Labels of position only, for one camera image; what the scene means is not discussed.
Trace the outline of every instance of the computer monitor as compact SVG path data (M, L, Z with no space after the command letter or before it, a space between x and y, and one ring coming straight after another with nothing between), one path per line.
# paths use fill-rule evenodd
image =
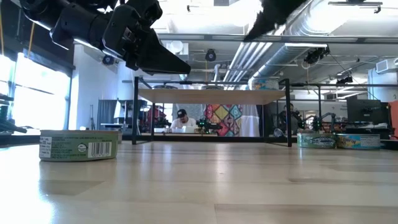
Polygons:
M388 123L387 107L380 100L347 100L349 122Z

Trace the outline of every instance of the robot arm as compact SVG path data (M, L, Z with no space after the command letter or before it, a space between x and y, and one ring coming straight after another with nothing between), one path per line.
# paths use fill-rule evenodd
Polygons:
M160 43L150 26L162 16L157 0L20 0L24 14L48 29L53 42L68 48L76 40L126 66L153 73L190 73L190 66ZM107 7L111 12L97 9Z

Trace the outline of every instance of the ceiling light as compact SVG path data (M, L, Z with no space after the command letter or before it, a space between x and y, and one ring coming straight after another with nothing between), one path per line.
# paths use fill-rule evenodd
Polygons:
M285 43L286 47L328 47L327 44Z

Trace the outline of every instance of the can label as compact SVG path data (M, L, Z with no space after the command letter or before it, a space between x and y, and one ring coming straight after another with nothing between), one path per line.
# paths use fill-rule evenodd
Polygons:
M46 161L89 161L116 156L118 135L41 136L39 157Z
M321 134L299 134L297 136L298 147L334 149L336 147L336 138L334 135Z
M343 149L380 149L378 135L339 135L337 147Z

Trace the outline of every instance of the black metal frame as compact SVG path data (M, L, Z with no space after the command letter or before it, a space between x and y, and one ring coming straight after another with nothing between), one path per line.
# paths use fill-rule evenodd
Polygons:
M132 115L132 123L136 124L137 123L137 118L138 118L138 83L141 82L145 86L150 87L150 85L145 82L143 78L140 77L134 77L134 109L133 109L133 115ZM184 85L191 85L194 83L204 83L205 82L184 82ZM264 112L264 105L262 106L262 120L263 120L263 137L209 137L209 136L155 136L155 103L152 102L152 117L151 117L151 126L150 126L150 136L137 136L137 125L133 125L132 128L132 136L131 136L131 142L132 144L137 144L137 141L191 141L191 142L266 142L266 143L272 143L272 142L277 142L277 143L283 143L286 142L288 147L292 147L292 124L291 124L291 119L290 119L290 82L289 79L283 79L279 83L284 83L286 86L285 88L285 95L286 95L286 105L288 105L287 108L287 138L270 138L269 136L265 135L265 112ZM242 85L241 83L228 83L228 84L235 84L235 85Z

